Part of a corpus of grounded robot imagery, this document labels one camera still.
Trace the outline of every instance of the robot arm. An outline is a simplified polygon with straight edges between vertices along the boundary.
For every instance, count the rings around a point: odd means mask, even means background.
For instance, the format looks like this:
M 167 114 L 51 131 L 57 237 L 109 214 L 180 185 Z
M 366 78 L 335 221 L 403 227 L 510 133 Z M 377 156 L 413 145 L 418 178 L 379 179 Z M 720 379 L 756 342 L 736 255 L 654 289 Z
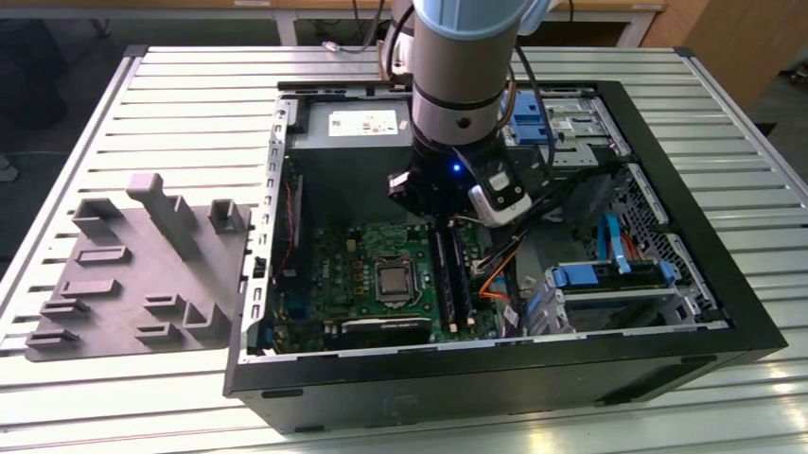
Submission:
M 498 226 L 530 207 L 497 121 L 517 34 L 530 28 L 522 15 L 543 15 L 548 4 L 413 2 L 414 154 L 409 171 L 390 179 L 390 196 L 417 214 L 447 217 L 473 207 Z

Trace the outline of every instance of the perforated metal grille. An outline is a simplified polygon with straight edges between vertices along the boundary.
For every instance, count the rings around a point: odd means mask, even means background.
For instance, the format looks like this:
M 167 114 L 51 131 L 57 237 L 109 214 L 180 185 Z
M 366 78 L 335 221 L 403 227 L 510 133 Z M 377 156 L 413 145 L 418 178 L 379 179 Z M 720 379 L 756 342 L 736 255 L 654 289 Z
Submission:
M 693 282 L 693 276 L 668 237 L 656 231 L 658 221 L 634 178 L 629 177 L 625 189 L 617 193 L 606 207 L 618 216 L 622 226 L 628 227 L 634 244 L 642 254 L 648 258 L 654 257 L 674 264 L 681 274 L 681 283 L 689 285 Z M 597 257 L 596 227 L 592 226 L 585 242 L 592 259 Z

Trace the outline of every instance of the cpu socket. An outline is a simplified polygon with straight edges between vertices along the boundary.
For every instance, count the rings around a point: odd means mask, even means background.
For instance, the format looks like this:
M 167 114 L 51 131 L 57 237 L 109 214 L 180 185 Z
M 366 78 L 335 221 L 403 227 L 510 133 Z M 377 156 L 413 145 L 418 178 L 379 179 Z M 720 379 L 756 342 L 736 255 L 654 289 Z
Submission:
M 413 300 L 413 262 L 407 257 L 379 260 L 374 264 L 377 301 L 399 308 Z

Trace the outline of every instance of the motherboard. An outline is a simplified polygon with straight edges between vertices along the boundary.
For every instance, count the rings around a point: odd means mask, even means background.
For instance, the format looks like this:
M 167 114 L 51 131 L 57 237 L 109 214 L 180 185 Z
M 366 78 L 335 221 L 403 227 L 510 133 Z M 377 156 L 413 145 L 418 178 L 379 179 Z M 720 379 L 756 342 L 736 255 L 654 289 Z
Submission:
M 284 350 L 303 353 L 343 348 L 346 336 L 358 338 L 358 346 L 383 346 L 382 332 L 410 336 L 413 343 L 497 335 L 494 310 L 485 306 L 487 302 L 475 300 L 475 295 L 471 320 L 463 326 L 442 313 L 430 229 L 422 223 L 315 231 L 308 295 L 284 295 L 291 321 Z M 470 266 L 482 253 L 475 229 L 466 225 L 457 233 L 465 265 Z

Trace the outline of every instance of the connector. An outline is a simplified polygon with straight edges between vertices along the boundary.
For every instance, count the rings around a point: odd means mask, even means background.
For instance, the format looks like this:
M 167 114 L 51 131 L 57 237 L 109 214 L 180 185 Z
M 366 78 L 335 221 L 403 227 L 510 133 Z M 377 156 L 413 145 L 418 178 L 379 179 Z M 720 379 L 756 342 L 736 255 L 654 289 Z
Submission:
M 336 44 L 334 41 L 323 41 L 322 43 L 323 47 L 326 47 L 326 49 L 328 49 L 331 52 L 339 52 L 339 44 Z

